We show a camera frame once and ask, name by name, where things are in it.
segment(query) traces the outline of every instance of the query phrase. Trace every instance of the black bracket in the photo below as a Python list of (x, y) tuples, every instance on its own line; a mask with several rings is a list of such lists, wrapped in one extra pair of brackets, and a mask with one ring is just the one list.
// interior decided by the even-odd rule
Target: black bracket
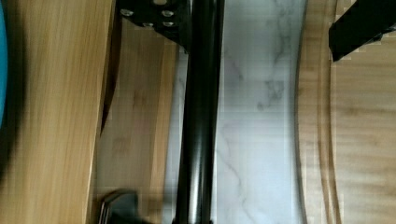
[(152, 27), (190, 52), (190, 0), (167, 0), (164, 5), (153, 0), (119, 0), (118, 8), (125, 19), (140, 27)]
[(102, 200), (99, 224), (150, 224), (137, 212), (137, 193), (121, 189)]
[(394, 0), (358, 0), (329, 30), (333, 60), (395, 31), (395, 10)]

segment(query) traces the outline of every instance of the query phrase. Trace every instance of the screw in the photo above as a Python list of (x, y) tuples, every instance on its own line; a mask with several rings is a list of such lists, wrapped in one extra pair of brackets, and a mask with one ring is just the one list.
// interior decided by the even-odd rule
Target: screw
[(163, 25), (166, 27), (172, 27), (174, 25), (174, 23), (171, 21), (165, 21), (165, 22), (163, 22)]
[(130, 16), (134, 15), (134, 13), (131, 10), (124, 9), (124, 8), (120, 10), (120, 13), (122, 16), (126, 16), (126, 17), (130, 17)]
[(162, 12), (163, 16), (165, 17), (172, 17), (173, 15), (175, 15), (175, 13), (173, 11), (169, 11), (169, 10), (164, 10)]
[(145, 22), (145, 23), (143, 23), (143, 26), (144, 27), (152, 27), (154, 24), (153, 23), (151, 23), (151, 22)]

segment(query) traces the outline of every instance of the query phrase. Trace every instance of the black metal pole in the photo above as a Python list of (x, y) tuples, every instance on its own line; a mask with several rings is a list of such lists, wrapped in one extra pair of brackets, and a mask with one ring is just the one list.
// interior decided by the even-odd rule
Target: black metal pole
[(209, 224), (224, 0), (194, 0), (174, 224)]

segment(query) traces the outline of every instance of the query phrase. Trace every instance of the black plastic part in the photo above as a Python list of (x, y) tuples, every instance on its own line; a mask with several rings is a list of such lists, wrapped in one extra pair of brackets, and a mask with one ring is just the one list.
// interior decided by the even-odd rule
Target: black plastic part
[[(119, 9), (132, 11), (132, 16), (124, 16), (137, 26), (144, 27), (144, 23), (152, 23), (152, 28), (159, 34), (178, 43), (187, 52), (191, 48), (191, 6), (190, 0), (168, 0), (165, 5), (155, 5), (152, 0), (119, 0)], [(165, 17), (163, 11), (174, 13)], [(171, 27), (163, 25), (172, 22)]]
[(224, 0), (194, 0), (174, 224), (209, 224)]
[(329, 30), (329, 46), (336, 62), (362, 45), (395, 31), (396, 1), (358, 0)]
[(138, 215), (137, 194), (133, 190), (118, 190), (103, 201), (99, 224), (150, 224)]

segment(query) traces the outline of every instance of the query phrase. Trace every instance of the wooden board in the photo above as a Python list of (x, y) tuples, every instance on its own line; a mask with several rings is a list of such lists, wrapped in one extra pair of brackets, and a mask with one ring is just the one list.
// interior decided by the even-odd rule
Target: wooden board
[(0, 223), (86, 222), (113, 8), (111, 0), (7, 1)]
[(352, 4), (307, 1), (297, 116), (308, 223), (396, 218), (396, 39), (332, 63), (328, 29)]
[(113, 0), (13, 0), (5, 10), (0, 223), (94, 223), (97, 200), (116, 188), (137, 189), (142, 215), (159, 222), (177, 46), (125, 22), (113, 76)]
[(95, 207), (116, 189), (135, 189), (140, 215), (161, 223), (177, 45), (122, 21), (116, 89), (99, 143)]

